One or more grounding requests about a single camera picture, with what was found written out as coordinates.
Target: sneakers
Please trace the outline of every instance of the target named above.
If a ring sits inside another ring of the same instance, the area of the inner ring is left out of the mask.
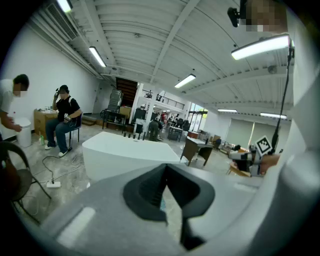
[[[66,152],[64,152],[64,153],[59,152],[58,157],[59,157],[59,158],[62,158],[66,153],[68,153],[68,151],[66,151]]]
[[[45,150],[50,150],[50,149],[53,149],[53,148],[54,148],[54,146],[48,146],[48,145],[45,145],[45,146],[44,146],[44,149],[45,149]]]

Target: railing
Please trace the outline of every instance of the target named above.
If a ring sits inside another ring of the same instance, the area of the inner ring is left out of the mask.
[[[142,90],[142,96],[143,97],[151,99],[152,95],[153,95],[152,91]],[[155,100],[157,102],[168,104],[170,106],[176,107],[176,108],[181,109],[181,110],[183,110],[184,107],[185,107],[185,104],[182,104],[180,102],[177,102],[177,101],[175,101],[173,99],[170,99],[170,98],[167,98],[167,97],[164,97],[164,96],[161,96],[161,95],[157,95]]]

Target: fluorescent light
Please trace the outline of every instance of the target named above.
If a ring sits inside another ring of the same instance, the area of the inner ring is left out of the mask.
[[[289,35],[278,35],[250,43],[231,52],[235,60],[240,60],[251,55],[289,47]]]
[[[260,116],[268,117],[268,118],[280,118],[279,114],[272,114],[272,113],[260,113]],[[287,116],[282,114],[281,119],[287,119]]]
[[[185,84],[189,83],[190,81],[192,81],[193,79],[196,79],[196,76],[194,74],[190,74],[188,77],[183,79],[181,82],[177,83],[174,87],[180,88],[180,87],[184,86]]]
[[[64,11],[65,13],[71,11],[71,7],[70,7],[67,0],[57,0],[57,1],[58,1],[58,4],[60,5],[62,11]]]
[[[235,109],[218,109],[219,112],[237,113]]]
[[[99,62],[99,64],[102,66],[102,67],[106,67],[106,64],[104,63],[104,61],[102,60],[102,58],[100,57],[99,53],[97,52],[97,49],[96,47],[89,47],[89,50],[91,51],[91,53],[93,54],[93,56],[96,58],[96,60]]]

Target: white trash can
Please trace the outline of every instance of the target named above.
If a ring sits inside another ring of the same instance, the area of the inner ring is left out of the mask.
[[[31,146],[31,122],[27,118],[21,117],[14,119],[14,123],[22,127],[22,130],[16,133],[19,145],[23,148]]]

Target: power strip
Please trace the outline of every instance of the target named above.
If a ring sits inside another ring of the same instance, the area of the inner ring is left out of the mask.
[[[58,188],[61,188],[61,182],[60,181],[56,181],[55,183],[52,184],[51,181],[49,181],[47,184],[46,184],[46,187],[48,189],[58,189]]]

